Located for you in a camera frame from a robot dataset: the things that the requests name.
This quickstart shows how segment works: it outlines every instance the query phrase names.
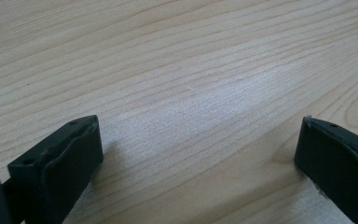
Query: black object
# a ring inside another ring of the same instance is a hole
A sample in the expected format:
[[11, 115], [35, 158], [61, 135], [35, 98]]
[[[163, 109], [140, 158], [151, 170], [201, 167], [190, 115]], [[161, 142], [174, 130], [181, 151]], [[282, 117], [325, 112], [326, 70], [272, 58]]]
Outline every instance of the black object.
[[0, 223], [62, 223], [102, 161], [97, 116], [65, 124], [7, 166]]
[[358, 135], [336, 124], [305, 117], [295, 163], [348, 218], [358, 223]]

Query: wood grain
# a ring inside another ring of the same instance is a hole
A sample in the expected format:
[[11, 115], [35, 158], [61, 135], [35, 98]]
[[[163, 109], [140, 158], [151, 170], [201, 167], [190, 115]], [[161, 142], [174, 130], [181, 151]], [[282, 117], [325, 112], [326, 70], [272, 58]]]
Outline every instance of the wood grain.
[[350, 223], [294, 167], [358, 133], [358, 1], [0, 1], [0, 179], [70, 119], [105, 160], [65, 223]]

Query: wooden table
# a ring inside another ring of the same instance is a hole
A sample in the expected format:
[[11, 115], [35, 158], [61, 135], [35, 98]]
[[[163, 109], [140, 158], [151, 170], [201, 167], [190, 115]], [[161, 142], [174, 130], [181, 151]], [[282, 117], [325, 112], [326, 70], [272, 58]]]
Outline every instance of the wooden table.
[[92, 114], [65, 223], [350, 223], [293, 157], [304, 116], [358, 133], [358, 1], [0, 1], [0, 180]]

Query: table surface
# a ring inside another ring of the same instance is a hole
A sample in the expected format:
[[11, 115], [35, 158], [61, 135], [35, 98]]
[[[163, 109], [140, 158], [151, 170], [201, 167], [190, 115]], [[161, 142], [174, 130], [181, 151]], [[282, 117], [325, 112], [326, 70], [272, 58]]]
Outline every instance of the table surface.
[[351, 223], [293, 158], [304, 116], [358, 133], [358, 1], [0, 1], [0, 180], [92, 114], [65, 223]]

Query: light wood surface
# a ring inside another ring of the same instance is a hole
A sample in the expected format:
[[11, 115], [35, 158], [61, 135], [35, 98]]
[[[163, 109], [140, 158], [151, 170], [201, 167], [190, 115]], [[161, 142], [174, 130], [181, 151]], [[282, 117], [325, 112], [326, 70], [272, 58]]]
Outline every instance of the light wood surface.
[[358, 1], [0, 1], [0, 180], [92, 114], [65, 223], [351, 223], [293, 158], [304, 116], [358, 133]]

